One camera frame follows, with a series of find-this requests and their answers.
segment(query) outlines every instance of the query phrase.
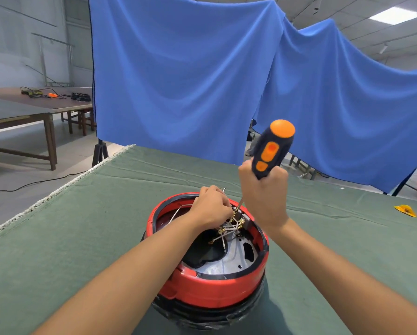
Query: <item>screwdriver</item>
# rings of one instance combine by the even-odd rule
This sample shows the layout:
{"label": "screwdriver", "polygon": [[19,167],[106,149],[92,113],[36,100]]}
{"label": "screwdriver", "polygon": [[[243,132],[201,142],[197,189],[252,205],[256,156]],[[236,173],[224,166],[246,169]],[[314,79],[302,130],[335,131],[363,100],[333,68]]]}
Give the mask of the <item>screwdriver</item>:
{"label": "screwdriver", "polygon": [[[272,168],[279,166],[294,141],[295,127],[286,120],[275,120],[258,138],[252,151],[252,171],[258,180],[266,177]],[[244,198],[238,203],[234,216],[244,203]]]}

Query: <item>red object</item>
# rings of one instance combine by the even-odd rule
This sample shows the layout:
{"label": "red object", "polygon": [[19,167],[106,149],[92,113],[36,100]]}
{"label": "red object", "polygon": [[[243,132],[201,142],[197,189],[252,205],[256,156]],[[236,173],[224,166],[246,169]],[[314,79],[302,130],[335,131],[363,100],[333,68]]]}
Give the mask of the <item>red object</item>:
{"label": "red object", "polygon": [[[164,202],[172,200],[173,197],[180,195],[182,194],[169,197],[163,200],[154,208],[148,219],[145,238],[153,234],[153,218],[156,210]],[[191,204],[193,201],[194,199],[182,199],[171,202],[161,210],[158,218],[163,214],[166,214],[172,210],[176,210],[181,205]],[[233,200],[230,200],[230,203],[233,206],[238,205],[238,203]],[[241,211],[243,211],[252,221],[254,221],[253,216],[247,211],[247,209],[242,207]],[[256,228],[249,228],[248,231],[254,238],[253,243],[257,245],[260,250],[263,250],[263,239],[259,230]],[[269,244],[267,235],[264,233],[263,235],[267,244]],[[255,291],[261,281],[261,278],[264,275],[264,269],[268,256],[269,252],[267,251],[256,270],[239,278],[229,280],[207,280],[197,277],[197,274],[194,270],[185,267],[181,262],[174,270],[168,281],[164,284],[159,292],[159,295],[162,295],[169,300],[175,298],[184,303],[205,308],[224,308],[231,306],[249,297],[250,294]]]}

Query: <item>floor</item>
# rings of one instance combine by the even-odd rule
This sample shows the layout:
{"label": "floor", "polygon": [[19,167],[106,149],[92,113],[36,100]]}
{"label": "floor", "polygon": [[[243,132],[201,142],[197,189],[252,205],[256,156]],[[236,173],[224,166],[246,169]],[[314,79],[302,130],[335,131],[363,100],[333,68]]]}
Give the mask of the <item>floor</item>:
{"label": "floor", "polygon": [[[0,192],[0,224],[27,209],[52,191],[71,181],[79,173],[91,167],[94,146],[98,142],[95,134],[89,134],[84,137],[77,126],[74,125],[74,134],[70,135],[67,123],[61,122],[59,115],[54,117],[54,123],[58,154],[58,164],[55,171],[50,170],[48,161],[0,153],[0,190],[14,190],[32,182],[54,179],[48,182],[33,184],[14,192]],[[27,124],[0,131],[0,147],[47,154],[43,123]],[[107,147],[109,155],[122,148],[122,146],[113,143],[108,143]],[[288,155],[283,161],[284,167],[291,174],[300,176],[301,171],[299,169],[288,166],[290,157]],[[74,175],[55,180],[69,174]],[[362,186],[332,178],[326,179],[319,175],[316,181],[380,192],[371,186]],[[415,183],[417,183],[417,171],[409,182],[412,185]],[[399,196],[417,200],[417,192],[410,188],[404,188]]]}

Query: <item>green cloth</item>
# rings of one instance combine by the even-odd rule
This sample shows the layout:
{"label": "green cloth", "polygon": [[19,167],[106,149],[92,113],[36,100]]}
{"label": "green cloth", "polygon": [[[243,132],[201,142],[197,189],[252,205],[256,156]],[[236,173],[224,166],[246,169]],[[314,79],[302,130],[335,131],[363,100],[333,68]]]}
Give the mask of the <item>green cloth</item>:
{"label": "green cloth", "polygon": [[[0,335],[33,331],[83,285],[139,243],[164,198],[203,185],[239,200],[237,167],[131,147],[0,231]],[[417,202],[289,179],[289,215],[307,232],[417,304]],[[300,269],[271,242],[256,309],[224,334],[349,334]],[[193,334],[155,310],[135,335]]]}

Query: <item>forearm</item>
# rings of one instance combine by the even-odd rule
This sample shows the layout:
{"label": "forearm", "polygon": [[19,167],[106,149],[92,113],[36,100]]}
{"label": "forearm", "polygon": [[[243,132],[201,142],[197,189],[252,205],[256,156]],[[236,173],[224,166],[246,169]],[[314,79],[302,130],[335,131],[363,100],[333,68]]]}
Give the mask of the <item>forearm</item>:
{"label": "forearm", "polygon": [[130,334],[199,234],[192,218],[183,215],[132,248],[35,334]]}
{"label": "forearm", "polygon": [[309,236],[291,219],[269,236],[353,334],[417,334],[417,306]]}

